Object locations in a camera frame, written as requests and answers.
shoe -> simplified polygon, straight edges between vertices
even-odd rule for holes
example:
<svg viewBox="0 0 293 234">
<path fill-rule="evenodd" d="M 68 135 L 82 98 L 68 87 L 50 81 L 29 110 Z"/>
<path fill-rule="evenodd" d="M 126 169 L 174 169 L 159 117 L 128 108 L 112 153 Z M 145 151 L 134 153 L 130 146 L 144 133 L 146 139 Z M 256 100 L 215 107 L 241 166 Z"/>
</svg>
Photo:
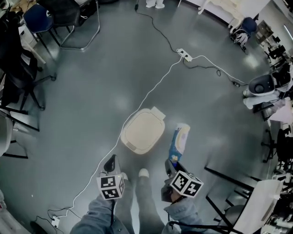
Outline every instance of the shoe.
<svg viewBox="0 0 293 234">
<path fill-rule="evenodd" d="M 141 176 L 145 176 L 145 177 L 149 178 L 150 174 L 148 173 L 147 169 L 142 168 L 138 173 L 138 177 L 141 177 Z"/>
<path fill-rule="evenodd" d="M 162 9 L 162 8 L 164 8 L 165 7 L 165 5 L 162 3 L 161 5 L 156 5 L 156 8 L 157 9 Z"/>
<path fill-rule="evenodd" d="M 247 100 L 246 100 L 246 98 L 243 99 L 243 103 L 244 103 L 244 105 L 246 105 L 246 107 L 247 107 L 248 109 L 250 109 L 250 110 L 253 109 L 253 106 L 247 105 Z"/>
<path fill-rule="evenodd" d="M 128 176 L 124 172 L 122 172 L 121 175 L 123 176 L 123 179 L 128 180 Z"/>
<path fill-rule="evenodd" d="M 243 90 L 242 93 L 243 93 L 243 96 L 244 96 L 244 97 L 247 97 L 247 90 Z"/>
<path fill-rule="evenodd" d="M 148 5 L 148 4 L 147 4 L 146 7 L 147 7 L 147 8 L 151 8 L 151 7 L 155 6 L 155 5 L 156 5 L 156 4 L 154 4 L 154 5 Z"/>
</svg>

person's arm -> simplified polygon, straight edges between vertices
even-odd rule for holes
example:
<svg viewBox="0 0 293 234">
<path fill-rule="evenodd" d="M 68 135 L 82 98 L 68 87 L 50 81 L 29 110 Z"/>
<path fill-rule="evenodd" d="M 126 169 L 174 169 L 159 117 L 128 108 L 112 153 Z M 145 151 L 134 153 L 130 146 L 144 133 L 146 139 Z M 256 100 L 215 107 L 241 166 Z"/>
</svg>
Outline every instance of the person's arm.
<svg viewBox="0 0 293 234">
<path fill-rule="evenodd" d="M 88 212 L 71 230 L 70 234 L 105 234 L 111 225 L 112 201 L 98 196 L 88 206 Z"/>
<path fill-rule="evenodd" d="M 189 225 L 203 225 L 201 218 L 198 216 L 197 209 L 192 198 L 184 198 L 181 201 L 170 205 L 164 209 L 170 217 L 178 222 Z M 191 227 L 180 226 L 182 232 L 196 231 L 204 232 L 206 229 L 195 229 Z"/>
</svg>

concrete floor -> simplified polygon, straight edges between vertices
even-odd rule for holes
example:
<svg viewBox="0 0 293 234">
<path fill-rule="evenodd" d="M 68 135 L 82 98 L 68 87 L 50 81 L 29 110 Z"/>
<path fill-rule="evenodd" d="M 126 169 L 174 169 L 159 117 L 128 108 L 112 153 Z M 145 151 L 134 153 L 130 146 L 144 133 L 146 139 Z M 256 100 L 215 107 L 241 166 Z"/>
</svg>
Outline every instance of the concrete floor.
<svg viewBox="0 0 293 234">
<path fill-rule="evenodd" d="M 114 146 L 122 123 L 179 59 L 152 27 L 151 20 L 135 13 L 135 2 L 120 0 L 101 6 L 101 32 L 84 52 L 61 51 L 45 34 L 51 56 L 42 45 L 37 46 L 47 61 L 44 75 L 54 71 L 58 74 L 55 82 L 47 81 L 38 88 L 38 96 L 46 104 L 44 112 L 37 110 L 31 99 L 25 105 L 30 111 L 26 121 L 38 124 L 41 131 L 16 133 L 18 142 L 27 149 L 28 160 L 0 158 L 0 188 L 7 206 L 29 230 L 29 222 L 36 215 L 48 218 L 48 209 L 72 205 L 101 158 Z M 173 48 L 184 48 L 193 57 L 203 54 L 238 79 L 249 82 L 269 71 L 264 53 L 253 38 L 248 44 L 249 55 L 245 55 L 229 39 L 225 25 L 206 13 L 197 15 L 197 9 L 188 4 L 181 3 L 177 8 L 177 3 L 169 0 L 164 9 L 156 10 L 146 9 L 141 1 L 138 11 L 154 17 L 155 25 Z M 90 17 L 68 43 L 85 43 L 95 30 L 96 20 L 95 15 Z M 60 28 L 58 32 L 64 37 L 67 31 Z M 189 65 L 196 64 L 210 65 L 202 58 Z M 260 115 L 243 105 L 242 91 L 224 75 L 218 77 L 214 69 L 187 69 L 180 63 L 142 106 L 156 106 L 166 115 L 166 129 L 159 142 L 149 153 L 135 155 L 119 141 L 113 153 L 119 156 L 122 170 L 132 181 L 140 168 L 150 171 L 153 197 L 163 221 L 167 221 L 163 208 L 168 205 L 160 195 L 167 178 L 164 161 L 178 122 L 191 126 L 181 162 L 205 183 L 195 202 L 206 223 L 215 223 L 212 219 L 216 213 L 205 195 L 210 193 L 224 208 L 234 185 L 205 172 L 205 165 L 252 185 L 255 183 L 248 181 L 247 175 L 265 179 L 273 169 L 275 161 L 270 168 L 269 163 L 262 163 L 260 143 L 267 126 Z M 77 198 L 73 211 L 85 214 L 97 194 L 93 179 Z M 244 202 L 236 196 L 231 200 Z M 132 213 L 138 233 L 135 201 Z M 59 228 L 68 233 L 78 220 L 69 213 L 61 218 Z M 46 221 L 38 223 L 54 233 Z"/>
</svg>

black cable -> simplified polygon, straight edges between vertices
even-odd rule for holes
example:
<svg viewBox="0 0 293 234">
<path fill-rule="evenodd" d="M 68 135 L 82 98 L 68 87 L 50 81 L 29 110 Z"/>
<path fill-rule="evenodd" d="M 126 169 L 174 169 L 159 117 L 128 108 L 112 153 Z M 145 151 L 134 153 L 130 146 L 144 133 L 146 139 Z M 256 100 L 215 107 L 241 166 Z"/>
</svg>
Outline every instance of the black cable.
<svg viewBox="0 0 293 234">
<path fill-rule="evenodd" d="M 142 13 L 139 13 L 139 12 L 137 12 L 137 9 L 138 9 L 138 2 L 137 2 L 137 4 L 136 4 L 136 6 L 135 6 L 135 11 L 136 11 L 136 13 L 137 14 L 139 14 L 139 15 L 142 15 L 142 16 L 147 16 L 147 17 L 149 17 L 149 18 L 151 18 L 152 19 L 152 26 L 154 27 L 154 29 L 156 29 L 160 34 L 162 34 L 162 36 L 167 40 L 167 42 L 169 43 L 169 46 L 170 46 L 170 49 L 174 52 L 174 53 L 177 53 L 177 51 L 176 50 L 174 50 L 173 48 L 172 48 L 172 46 L 171 46 L 171 43 L 170 43 L 170 41 L 169 41 L 169 39 L 154 25 L 154 18 L 153 17 L 151 17 L 151 16 L 149 16 L 149 15 L 147 15 L 147 14 L 142 14 Z"/>
<path fill-rule="evenodd" d="M 114 200 L 111 200 L 111 201 L 112 201 L 112 209 L 111 209 L 111 224 L 110 224 L 110 226 L 112 226 L 113 221 L 114 221 L 114 207 L 115 207 L 115 201 Z"/>
<path fill-rule="evenodd" d="M 53 228 L 54 228 L 54 230 L 55 230 L 55 233 L 57 234 L 57 230 L 55 229 L 55 227 L 50 223 L 50 221 L 49 220 L 47 220 L 46 218 L 42 218 L 42 217 L 39 217 L 38 215 L 36 216 L 36 219 L 35 219 L 35 221 L 34 222 L 36 222 L 37 221 L 37 219 L 38 218 L 40 218 L 40 219 L 42 219 L 42 220 L 46 220 Z"/>
<path fill-rule="evenodd" d="M 184 64 L 185 67 L 187 67 L 188 69 L 193 69 L 193 68 L 204 68 L 204 69 L 214 68 L 214 69 L 216 69 L 216 73 L 217 73 L 218 76 L 221 76 L 221 75 L 222 75 L 222 71 L 221 71 L 220 69 L 214 67 L 214 66 L 204 67 L 204 66 L 199 66 L 199 65 L 197 65 L 197 66 L 189 67 L 189 66 L 187 66 L 187 64 L 185 64 L 184 61 L 185 61 L 185 59 L 183 59 L 183 64 Z M 228 80 L 234 85 L 234 81 L 232 81 L 226 73 L 224 73 L 224 74 L 226 75 L 227 79 L 228 79 Z"/>
<path fill-rule="evenodd" d="M 179 226 L 185 226 L 185 227 L 191 227 L 191 228 L 197 228 L 197 229 L 211 229 L 211 230 L 215 230 L 215 231 L 229 231 L 229 232 L 235 232 L 237 234 L 243 234 L 240 231 L 237 231 L 231 227 L 228 226 L 219 226 L 219 225 L 189 225 L 189 224 L 184 224 L 181 222 L 175 222 L 175 221 L 171 221 L 169 222 L 169 225 L 171 227 L 173 227 L 173 225 L 179 225 Z"/>
<path fill-rule="evenodd" d="M 68 208 L 63 208 L 63 209 L 60 209 L 60 210 L 51 210 L 51 209 L 49 209 L 49 210 L 47 210 L 47 214 L 48 214 L 48 216 L 50 217 L 50 215 L 49 215 L 49 211 L 57 212 L 57 211 L 61 211 L 61 210 L 69 210 L 69 211 L 72 212 L 75 216 L 77 216 L 78 218 L 81 219 L 81 217 L 79 217 L 77 214 L 75 214 L 72 210 L 70 210 L 70 209 L 68 209 Z"/>
<path fill-rule="evenodd" d="M 282 98 L 278 98 L 278 99 L 276 99 L 275 101 L 269 101 L 268 103 L 271 103 L 271 104 L 273 104 L 273 103 L 275 103 L 275 102 L 277 102 L 277 101 L 279 101 L 279 100 L 281 100 Z"/>
</svg>

person's leg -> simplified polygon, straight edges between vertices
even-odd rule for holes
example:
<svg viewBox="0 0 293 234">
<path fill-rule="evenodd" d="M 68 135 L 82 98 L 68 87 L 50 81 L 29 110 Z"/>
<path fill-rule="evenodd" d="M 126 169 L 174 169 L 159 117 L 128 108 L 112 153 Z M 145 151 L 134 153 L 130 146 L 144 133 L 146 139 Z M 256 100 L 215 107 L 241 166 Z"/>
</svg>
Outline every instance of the person's leg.
<svg viewBox="0 0 293 234">
<path fill-rule="evenodd" d="M 253 105 L 261 104 L 263 102 L 274 101 L 279 98 L 280 92 L 275 91 L 272 94 L 264 95 L 264 96 L 255 96 L 244 98 L 243 103 L 247 106 L 248 109 L 252 109 Z"/>
<path fill-rule="evenodd" d="M 164 0 L 157 0 L 157 2 L 156 2 L 156 8 L 157 9 L 161 9 L 161 8 L 165 7 L 165 5 L 163 4 L 163 1 Z"/>
<path fill-rule="evenodd" d="M 128 181 L 127 175 L 122 173 L 124 177 L 125 188 L 122 198 L 117 200 L 115 207 L 115 215 L 121 223 L 126 227 L 129 234 L 135 234 L 132 227 L 131 218 L 131 205 L 133 200 L 133 188 L 131 183 Z"/>
<path fill-rule="evenodd" d="M 140 234 L 161 234 L 164 223 L 157 213 L 155 202 L 152 198 L 149 174 L 146 169 L 141 169 L 136 185 L 136 197 L 139 207 Z"/>
<path fill-rule="evenodd" d="M 146 0 L 146 7 L 151 8 L 156 5 L 156 0 Z"/>
</svg>

